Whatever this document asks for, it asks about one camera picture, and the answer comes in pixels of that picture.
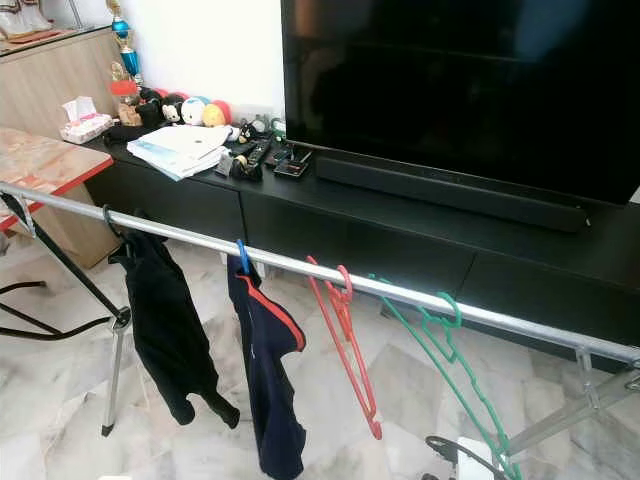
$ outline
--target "clothes drying rack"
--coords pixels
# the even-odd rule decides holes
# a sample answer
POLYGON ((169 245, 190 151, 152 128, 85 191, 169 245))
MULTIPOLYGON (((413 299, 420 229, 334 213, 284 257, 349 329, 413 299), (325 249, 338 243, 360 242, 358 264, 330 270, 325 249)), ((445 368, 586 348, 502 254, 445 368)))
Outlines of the clothes drying rack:
MULTIPOLYGON (((104 220, 103 209, 93 205, 87 205, 77 201, 68 200, 66 198, 40 193, 5 182, 0 182, 0 192, 4 194, 3 198, 5 199, 18 199, 15 203, 10 202, 14 203, 14 206, 15 204, 19 205, 19 207, 17 207, 18 211, 16 211, 15 208, 12 208, 11 205, 9 205, 9 207, 18 215, 20 221, 26 226, 26 228, 28 228, 36 238, 41 240, 45 246, 60 259, 66 257, 66 255, 64 255, 64 253, 55 246, 53 241, 48 238, 46 232, 42 231, 42 229, 37 227, 36 223, 33 222, 29 215, 28 208, 25 207, 24 199, 34 200, 54 208, 59 208, 97 220, 104 220)), ((238 247, 234 242, 221 240, 171 225, 165 225, 115 211, 109 211, 109 217, 111 222, 123 227, 173 238, 175 240, 199 245, 230 255, 238 254, 238 247)), ((344 285, 345 282, 342 273, 335 269, 313 265, 308 262, 256 248, 246 247, 246 251, 256 262, 261 262, 266 265, 302 275, 312 276, 320 280, 328 280, 338 285, 344 285)), ((103 434, 105 434, 105 428, 108 430, 106 432, 106 434, 108 434, 111 428, 113 428, 113 407, 117 393, 122 338, 124 329, 129 324, 129 310, 127 307, 118 309, 113 306, 113 304, 106 299, 97 287, 95 287, 95 285, 86 278, 83 272, 73 265, 73 262, 71 262, 70 265, 63 260, 63 263, 113 316, 112 325, 114 325, 115 328, 113 359, 111 362, 112 375, 109 380, 109 398, 107 400, 105 411, 105 424, 103 425, 103 434)), ((447 303, 443 298, 435 295, 417 292, 415 290, 356 275, 351 275, 351 284, 354 290, 364 293, 385 297, 409 305, 421 306, 431 311, 444 314, 450 312, 449 303, 447 303)), ((550 344, 568 347, 576 352, 576 358, 580 367, 584 396, 568 402, 546 418, 511 437, 509 439, 509 451, 505 452, 509 457, 512 457, 542 440, 565 430, 583 419, 595 415, 600 410, 606 409, 629 395, 640 393, 640 348, 638 347, 621 345, 604 339, 590 337, 546 325, 540 325, 471 305, 458 304, 458 309, 463 319, 503 332, 515 333, 550 344), (592 355, 616 360, 624 363, 626 366, 621 372, 613 375, 605 382, 600 385, 595 385, 591 378, 592 355)))

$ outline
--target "tv screen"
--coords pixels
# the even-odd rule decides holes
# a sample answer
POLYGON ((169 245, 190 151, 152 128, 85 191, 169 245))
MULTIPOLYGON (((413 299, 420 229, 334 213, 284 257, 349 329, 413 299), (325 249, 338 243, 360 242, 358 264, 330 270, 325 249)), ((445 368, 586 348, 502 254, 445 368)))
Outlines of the tv screen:
POLYGON ((637 0, 282 0, 287 137, 625 203, 637 0))

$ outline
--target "black tv cabinet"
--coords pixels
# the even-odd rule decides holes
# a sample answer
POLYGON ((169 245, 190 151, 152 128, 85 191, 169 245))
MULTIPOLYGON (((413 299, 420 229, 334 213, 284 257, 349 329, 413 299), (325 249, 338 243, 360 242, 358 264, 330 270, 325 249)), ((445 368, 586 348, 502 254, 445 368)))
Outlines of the black tv cabinet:
POLYGON ((158 221, 204 234, 242 237, 300 259, 313 254, 355 274, 375 272, 463 303, 640 345, 640 205, 602 207, 590 228, 570 234, 321 180, 312 169, 300 181, 265 170, 259 184, 212 171, 174 182, 124 145, 88 146, 115 160, 87 182, 98 205, 143 207, 158 221))

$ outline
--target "blue hanger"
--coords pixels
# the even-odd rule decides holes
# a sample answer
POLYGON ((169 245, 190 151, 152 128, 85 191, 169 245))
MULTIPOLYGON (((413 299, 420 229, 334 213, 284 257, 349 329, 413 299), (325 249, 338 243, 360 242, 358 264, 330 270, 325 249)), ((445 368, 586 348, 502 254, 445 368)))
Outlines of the blue hanger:
POLYGON ((240 249, 240 260, 242 261, 242 269, 244 270, 245 275, 249 275, 249 255, 247 255, 247 251, 244 248, 244 243, 242 240, 236 240, 236 244, 238 244, 238 248, 240 249))

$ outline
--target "wooden table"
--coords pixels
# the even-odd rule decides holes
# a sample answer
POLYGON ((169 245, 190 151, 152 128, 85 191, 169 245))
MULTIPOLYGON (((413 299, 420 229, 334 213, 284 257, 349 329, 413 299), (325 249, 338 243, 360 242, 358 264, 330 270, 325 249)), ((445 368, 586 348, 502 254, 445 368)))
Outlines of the wooden table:
MULTIPOLYGON (((83 182, 113 165, 107 153, 0 127, 0 180, 93 203, 83 182)), ((102 222, 30 203, 33 218, 77 263, 92 267, 117 246, 102 222)), ((0 231, 26 234, 0 202, 0 231)))

